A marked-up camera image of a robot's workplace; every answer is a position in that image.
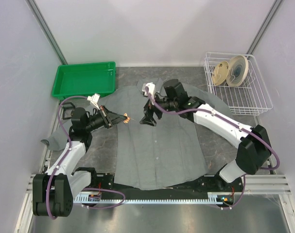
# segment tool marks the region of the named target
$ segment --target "robotic arm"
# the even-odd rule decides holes
[[[91,104],[97,109],[93,115],[84,108],[75,108],[71,112],[72,127],[69,129],[71,143],[66,144],[59,159],[45,174],[35,175],[33,179],[34,215],[48,216],[46,194],[49,192],[51,214],[53,216],[68,216],[72,210],[73,199],[85,187],[96,184],[95,168],[80,167],[74,173],[73,170],[78,161],[88,151],[93,130],[101,127],[111,128],[127,120],[127,117],[113,113],[106,109],[105,106],[98,107],[97,103],[92,102],[92,100]],[[51,176],[52,187],[47,190]]]
[[[164,83],[167,94],[165,97],[155,93],[154,84],[148,83],[146,87],[148,88],[143,87],[144,94],[146,96],[150,94],[155,103],[166,111],[180,112],[198,109],[199,111],[196,112],[182,113],[180,117],[211,129],[238,149],[236,159],[217,172],[217,176],[224,182],[231,183],[244,174],[254,175],[271,155],[271,152],[259,140],[242,130],[245,129],[254,133],[270,146],[268,134],[264,127],[257,125],[252,128],[241,124],[217,112],[203,100],[197,97],[189,97],[182,83],[177,79]],[[162,112],[154,105],[153,101],[148,100],[144,106],[144,118],[140,123],[156,126],[156,121],[153,118],[154,113],[158,119],[161,119]]]

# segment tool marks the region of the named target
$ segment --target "dish rack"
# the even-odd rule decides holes
[[[229,106],[232,114],[258,116],[272,109],[273,104],[253,55],[242,54],[249,62],[249,71],[240,86],[229,87],[226,81],[219,86],[215,86],[212,82],[212,73],[215,66],[221,61],[229,62],[232,57],[238,55],[220,52],[206,53],[204,67],[208,91],[223,100]]]

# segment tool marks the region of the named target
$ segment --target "gray cloth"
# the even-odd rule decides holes
[[[163,114],[157,126],[141,125],[147,98],[142,95],[143,83],[153,82],[156,91],[165,95],[161,79],[141,80],[137,86],[127,86],[100,99],[109,110],[127,113],[133,120],[118,127],[118,149],[115,183],[140,189],[158,189],[194,180],[207,173],[194,123],[179,116]],[[189,96],[197,96],[217,111],[231,116],[228,106],[213,94],[183,84]],[[68,130],[71,122],[64,124]],[[66,137],[53,133],[47,141],[50,148],[63,149]]]

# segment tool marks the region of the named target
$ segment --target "green plastic bin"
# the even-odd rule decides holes
[[[101,97],[115,91],[115,62],[62,65],[56,72],[52,96],[64,100],[70,96]]]

